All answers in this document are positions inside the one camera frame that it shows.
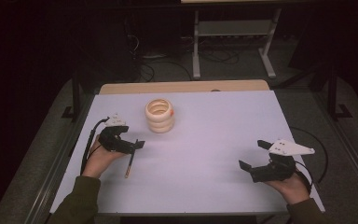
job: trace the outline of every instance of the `white table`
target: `white table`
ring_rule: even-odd
[[[172,102],[175,124],[168,133],[152,133],[145,105],[153,99]],[[118,113],[130,127],[123,140],[145,140],[135,153],[115,161],[101,177],[101,214],[117,216],[258,215],[286,213],[282,196],[253,183],[238,160],[252,166],[269,162],[257,140],[292,140],[273,91],[160,92],[97,95],[63,177],[53,213],[72,191],[91,129]],[[296,161],[303,162],[301,157]],[[316,189],[311,197],[322,211]]]

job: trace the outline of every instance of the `black cable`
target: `black cable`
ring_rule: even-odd
[[[149,69],[151,70],[151,73],[146,72],[146,71],[142,68],[142,66],[145,66],[145,67],[149,68]],[[147,65],[147,64],[144,64],[144,63],[143,63],[143,64],[141,64],[140,69],[141,69],[141,74],[140,74],[140,76],[141,76],[146,82],[151,82],[151,81],[154,79],[155,70],[153,69],[153,67],[151,67],[150,65]],[[149,75],[150,78],[144,77],[144,76],[142,75],[142,72],[144,72],[145,74]]]
[[[83,159],[81,162],[81,169],[80,169],[80,174],[83,174],[84,168],[86,167],[86,163],[87,163],[87,159],[88,159],[88,155],[89,155],[89,150],[91,147],[91,143],[92,143],[92,139],[94,139],[94,134],[98,128],[98,126],[103,123],[103,122],[107,122],[109,120],[109,118],[107,119],[101,119],[100,121],[98,121],[98,123],[94,126],[94,128],[91,130],[91,132],[89,133],[89,141],[87,143],[86,149],[84,150],[84,154],[83,154]]]
[[[175,65],[177,65],[177,66],[183,68],[183,69],[186,71],[186,73],[187,73],[188,78],[190,79],[190,81],[192,80],[192,77],[191,77],[190,73],[187,71],[187,69],[186,69],[184,66],[182,66],[181,64],[179,64],[179,63],[174,63],[174,62],[152,62],[152,63],[171,63],[171,64],[175,64]]]
[[[327,173],[327,168],[328,168],[328,153],[327,153],[327,150],[324,146],[324,144],[322,143],[321,140],[319,140],[318,137],[316,137],[314,134],[310,133],[310,132],[307,132],[305,130],[302,130],[302,129],[299,129],[299,128],[296,128],[296,127],[293,127],[293,126],[289,126],[289,128],[291,129],[294,129],[294,130],[298,130],[298,131],[301,131],[303,133],[307,133],[309,134],[310,136],[312,136],[316,141],[318,141],[318,143],[321,145],[323,151],[324,151],[324,157],[325,157],[325,160],[324,160],[324,171],[322,172],[321,174],[321,177],[319,177],[319,180],[318,180],[318,183],[321,183],[322,180],[324,179],[324,176],[326,175]]]
[[[307,170],[308,174],[310,175],[310,186],[312,187],[312,185],[313,185],[313,176],[310,173],[310,170],[303,163],[301,163],[299,161],[296,161],[296,163],[301,165],[302,167],[304,167]]]

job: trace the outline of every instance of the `sleeve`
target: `sleeve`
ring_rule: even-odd
[[[98,213],[98,192],[101,181],[87,176],[78,176],[72,193],[63,199],[48,224],[93,223]]]
[[[325,217],[316,202],[311,198],[301,203],[287,205],[287,210],[295,224],[333,224]]]

